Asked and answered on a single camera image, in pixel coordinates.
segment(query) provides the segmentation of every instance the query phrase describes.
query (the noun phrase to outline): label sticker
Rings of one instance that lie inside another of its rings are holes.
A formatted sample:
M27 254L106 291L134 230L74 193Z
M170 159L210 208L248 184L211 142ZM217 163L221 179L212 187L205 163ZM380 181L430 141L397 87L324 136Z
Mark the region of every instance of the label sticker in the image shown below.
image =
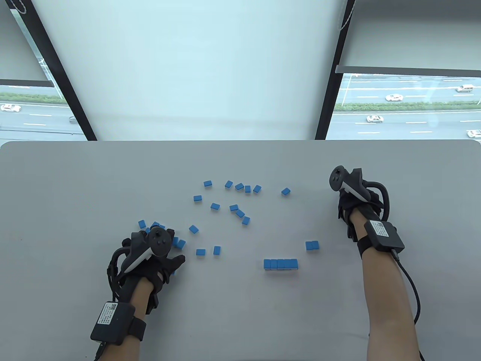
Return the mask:
M117 309L117 305L117 302L106 302L105 305L103 305L97 324L110 324L114 317L115 310Z
M372 228L374 228L374 232L376 232L378 236L389 237L388 232L384 228L384 224L382 224L382 222L378 220L371 220L370 222Z

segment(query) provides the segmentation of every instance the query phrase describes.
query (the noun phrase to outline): gray tabletop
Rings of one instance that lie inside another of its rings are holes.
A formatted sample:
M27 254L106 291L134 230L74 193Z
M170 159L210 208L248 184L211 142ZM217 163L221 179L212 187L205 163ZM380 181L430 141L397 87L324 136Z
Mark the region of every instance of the gray tabletop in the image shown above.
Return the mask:
M187 261L147 318L142 360L365 360L361 261L328 183L339 164L390 192L426 360L479 358L481 152L469 141L7 143L0 358L93 359L89 335L111 297L106 267L145 219L174 228ZM246 195L227 180L263 188ZM321 250L308 254L306 240ZM264 258L297 258L299 270L266 272Z

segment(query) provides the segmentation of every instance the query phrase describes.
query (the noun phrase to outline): row of blue blocks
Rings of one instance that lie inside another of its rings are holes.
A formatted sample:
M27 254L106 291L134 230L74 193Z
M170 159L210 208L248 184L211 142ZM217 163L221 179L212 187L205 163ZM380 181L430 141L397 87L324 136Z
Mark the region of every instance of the row of blue blocks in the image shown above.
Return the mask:
M195 250L195 255L196 256L205 256L205 253L206 253L206 250L205 248L197 248ZM220 256L220 246L219 245L216 245L214 246L214 253L213 253L214 256Z
M292 259L264 259L264 269L270 270L298 270L299 263L296 258Z
M231 205L229 206L229 209L231 212L233 211L236 211L236 216L239 217L240 219L244 218L242 220L242 224L244 226L247 226L249 224L249 222L251 221L251 218L248 217L248 216L245 216L245 213L242 212L240 209L239 209L239 206L237 204L234 204L234 205Z
M226 182L226 184L224 185L224 187L226 187L227 189L230 189L232 187L232 185L234 184L233 181L231 180L228 180ZM244 188L244 191L246 193L250 193L251 192L251 186L250 185L246 185L244 186L242 183L239 183L239 184L236 184L235 186L236 190L240 191L242 188ZM259 193L261 191L262 187L258 184L254 187L253 189L253 192L254 193Z
M316 251L319 249L319 241L306 241L305 243L306 251Z

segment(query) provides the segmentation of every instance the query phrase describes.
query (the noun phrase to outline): glove strap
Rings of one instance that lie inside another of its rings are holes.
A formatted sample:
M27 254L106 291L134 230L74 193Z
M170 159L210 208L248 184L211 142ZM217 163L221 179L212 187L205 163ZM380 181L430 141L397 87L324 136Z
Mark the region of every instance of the glove strap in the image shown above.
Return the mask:
M128 328L127 334L132 335L142 341L144 339L146 326L147 324L144 321L134 316L134 318L132 319L132 323Z
M361 214L367 219L367 220L381 220L379 218L379 215L372 209L372 206L369 203L365 203L359 206L356 206L356 208L361 212Z
M347 224L347 238L352 239L353 242L357 242L356 230L352 222L349 220L352 212L353 208L347 209L345 212L340 209L338 218L341 218Z
M149 296L149 302L147 303L147 309L145 310L146 315L150 315L153 309L156 309L157 306L159 305L159 298L157 297L157 294L152 292L151 295Z
M361 259L364 251L372 246L373 245L369 236L362 237L359 241L357 241L357 248L359 249L359 255L361 256Z

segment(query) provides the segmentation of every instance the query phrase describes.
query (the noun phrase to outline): black cable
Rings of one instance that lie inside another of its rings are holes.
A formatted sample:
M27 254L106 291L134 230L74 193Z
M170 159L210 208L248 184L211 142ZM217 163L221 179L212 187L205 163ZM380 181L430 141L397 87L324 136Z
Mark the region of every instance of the black cable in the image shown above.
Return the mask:
M421 301L419 300L418 290L416 289L416 286L414 285L413 279L411 278L409 273L407 273L406 269L401 264L401 261L399 260L399 256L398 256L397 252L394 249L392 249L391 254L392 254L392 257L394 258L394 260L396 261L397 265L399 266L401 271L403 271L407 280L411 284L411 287L413 288L414 296L416 297L416 306L417 306L416 316L414 317L414 324L416 324L418 322L419 316L421 314ZM421 351L419 351L419 357L421 358L421 361L425 361Z
M105 348L107 347L106 342L101 342L99 345L99 348L97 349L97 353L95 354L95 359L94 361L99 361L100 357L102 357L103 352L105 351Z
M118 279L120 278L119 277L120 275L117 274L118 272L117 261L121 255L126 255L127 253L129 253L129 251L130 251L129 247L122 247L116 250L112 255L112 259L110 260L109 267L107 268L107 279L109 280L109 286L112 291L113 302L115 302L115 299L119 299Z
M384 204L384 211L382 212L382 217L381 220L387 221L389 218L389 211L391 209L390 204L389 204L389 194L386 188L379 182L368 182L366 180L363 180L363 186L365 188L376 188L379 189L382 195L382 203Z

